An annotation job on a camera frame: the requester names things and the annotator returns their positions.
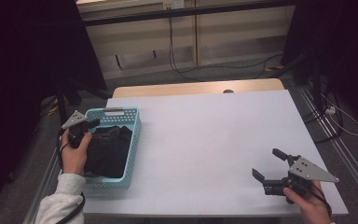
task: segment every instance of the table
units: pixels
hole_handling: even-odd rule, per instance
[[[265,86],[256,91],[257,85]],[[137,106],[140,111],[143,126],[132,182],[129,189],[85,189],[85,213],[130,217],[298,216],[295,205],[287,204],[283,197],[264,195],[261,184],[251,176],[251,168],[268,179],[287,174],[287,163],[271,154],[274,147],[300,154],[326,169],[279,80],[167,87],[166,91],[164,86],[119,88],[109,100],[107,106]],[[197,87],[203,87],[200,92],[205,94],[194,94]],[[219,94],[226,89],[236,93]],[[336,186],[323,183],[323,188],[333,214],[348,214]]]

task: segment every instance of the teal basket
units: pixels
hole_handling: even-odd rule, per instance
[[[136,147],[141,131],[141,120],[136,107],[94,108],[87,111],[88,120],[99,119],[100,125],[90,129],[92,133],[97,128],[126,126],[132,131],[130,149],[124,174],[121,178],[108,178],[85,174],[86,188],[128,188],[131,184],[132,170],[135,162]]]

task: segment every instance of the person's left hand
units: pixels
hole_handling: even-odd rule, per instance
[[[84,174],[84,165],[87,160],[87,147],[92,138],[91,133],[85,133],[78,148],[72,148],[68,144],[69,130],[62,135],[62,170],[64,174]]]

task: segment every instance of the black cloth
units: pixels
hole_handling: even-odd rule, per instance
[[[132,131],[123,126],[95,130],[87,150],[85,173],[121,178],[127,163]]]

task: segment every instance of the sweatshirt sleeve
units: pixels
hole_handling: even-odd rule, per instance
[[[36,223],[57,223],[74,211],[83,201],[80,193],[85,183],[86,180],[81,175],[60,175],[55,193],[40,202]],[[83,211],[67,223],[84,223]]]

